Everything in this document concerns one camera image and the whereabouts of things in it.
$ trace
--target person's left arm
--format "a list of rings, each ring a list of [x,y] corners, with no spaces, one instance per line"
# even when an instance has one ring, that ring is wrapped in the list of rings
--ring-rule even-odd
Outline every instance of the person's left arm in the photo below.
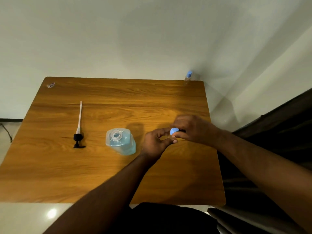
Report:
[[[141,153],[115,176],[87,193],[67,209],[44,234],[102,233],[108,230],[135,194],[143,176],[165,149],[177,143],[168,138],[170,128],[153,130],[145,135]]]

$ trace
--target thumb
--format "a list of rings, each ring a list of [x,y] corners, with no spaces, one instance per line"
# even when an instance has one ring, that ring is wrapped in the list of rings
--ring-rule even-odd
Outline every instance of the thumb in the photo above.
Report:
[[[185,132],[182,132],[182,131],[177,131],[177,132],[173,133],[171,136],[175,136],[177,138],[189,140],[188,134],[186,134]]]
[[[176,138],[167,138],[164,139],[162,141],[162,144],[167,148],[169,145],[173,144],[173,143],[177,143],[177,139]]]

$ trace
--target table top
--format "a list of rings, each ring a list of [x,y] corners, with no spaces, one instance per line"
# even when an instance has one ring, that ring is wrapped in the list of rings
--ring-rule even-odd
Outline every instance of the table top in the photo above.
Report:
[[[73,149],[80,101],[86,148]],[[132,161],[145,133],[179,114],[210,120],[202,81],[47,77],[0,166],[0,201],[75,202]],[[105,145],[117,127],[131,130],[134,155]],[[170,145],[131,201],[141,202],[224,205],[216,150],[182,139]]]

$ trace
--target white tile floor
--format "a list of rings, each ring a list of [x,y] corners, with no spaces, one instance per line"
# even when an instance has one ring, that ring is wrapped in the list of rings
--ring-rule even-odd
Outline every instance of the white tile floor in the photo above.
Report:
[[[21,123],[3,123],[13,136],[16,135]],[[7,132],[0,127],[0,164],[10,147]],[[0,202],[0,233],[1,234],[40,234],[44,232],[72,204],[55,203],[1,203]],[[207,205],[181,205],[206,212]]]

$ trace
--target black cable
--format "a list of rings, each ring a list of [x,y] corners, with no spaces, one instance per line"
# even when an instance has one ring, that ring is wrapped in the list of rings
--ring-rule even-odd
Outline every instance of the black cable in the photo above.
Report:
[[[2,123],[0,123],[0,126],[2,126],[6,130],[7,134],[10,136],[10,142],[12,143],[13,139],[12,136],[10,135],[10,132],[4,127]]]

